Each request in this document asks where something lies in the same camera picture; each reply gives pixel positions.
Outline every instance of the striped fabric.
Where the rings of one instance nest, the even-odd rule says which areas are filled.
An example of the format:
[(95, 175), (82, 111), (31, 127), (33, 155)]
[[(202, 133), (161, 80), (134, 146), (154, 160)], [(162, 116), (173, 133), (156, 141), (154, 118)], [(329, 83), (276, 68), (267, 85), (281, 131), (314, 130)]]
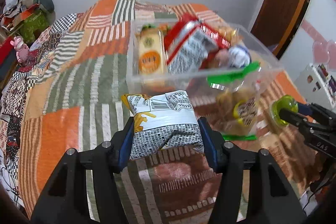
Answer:
[[(142, 0), (100, 0), (70, 27), (49, 68), (28, 91), (19, 160), (19, 185), (28, 216), (68, 148), (94, 149), (110, 140), (129, 118), (120, 101), (128, 92), (129, 21), (179, 18), (185, 12), (210, 22), (220, 20), (200, 4), (167, 7)], [(280, 130), (269, 124), (268, 106), (283, 94), (303, 101), (285, 73), (279, 74), (261, 96), (259, 140), (237, 144), (254, 151), (268, 148), (299, 195), (315, 175), (315, 153), (295, 128)], [(185, 146), (129, 162), (115, 180), (129, 223), (196, 224), (208, 221), (221, 175)], [(91, 171), (86, 183), (90, 217), (99, 220)], [(239, 220), (246, 208), (243, 193)]]

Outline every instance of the brown door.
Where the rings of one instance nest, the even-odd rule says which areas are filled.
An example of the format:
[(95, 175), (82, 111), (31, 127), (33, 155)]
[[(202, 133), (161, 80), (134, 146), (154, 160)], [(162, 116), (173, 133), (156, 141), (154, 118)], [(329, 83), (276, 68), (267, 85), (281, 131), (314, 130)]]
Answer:
[(251, 33), (276, 55), (288, 38), (305, 0), (264, 0)]

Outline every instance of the yellow snack package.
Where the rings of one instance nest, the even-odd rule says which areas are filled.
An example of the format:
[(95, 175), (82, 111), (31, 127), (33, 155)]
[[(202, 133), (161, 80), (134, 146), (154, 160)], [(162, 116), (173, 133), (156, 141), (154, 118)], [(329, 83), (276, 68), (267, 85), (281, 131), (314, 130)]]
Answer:
[(130, 160), (184, 145), (203, 152), (200, 128), (186, 91), (153, 97), (124, 94), (121, 100), (134, 115)]

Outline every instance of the orange circle label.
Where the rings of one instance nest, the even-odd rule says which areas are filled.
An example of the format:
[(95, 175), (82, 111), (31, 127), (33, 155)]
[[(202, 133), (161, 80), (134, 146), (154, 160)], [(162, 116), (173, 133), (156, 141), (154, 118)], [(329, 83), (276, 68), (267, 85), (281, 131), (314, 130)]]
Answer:
[(149, 51), (139, 58), (139, 70), (143, 73), (153, 73), (160, 65), (161, 57), (157, 51)]

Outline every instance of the red cloth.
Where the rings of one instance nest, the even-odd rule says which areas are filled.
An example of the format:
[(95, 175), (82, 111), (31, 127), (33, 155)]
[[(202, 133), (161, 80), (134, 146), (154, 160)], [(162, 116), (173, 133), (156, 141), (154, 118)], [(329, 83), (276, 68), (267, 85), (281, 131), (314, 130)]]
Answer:
[(0, 65), (2, 62), (6, 59), (7, 55), (10, 53), (10, 51), (13, 49), (13, 46), (11, 45), (11, 40), (13, 40), (13, 37), (8, 37), (2, 45), (0, 45)]

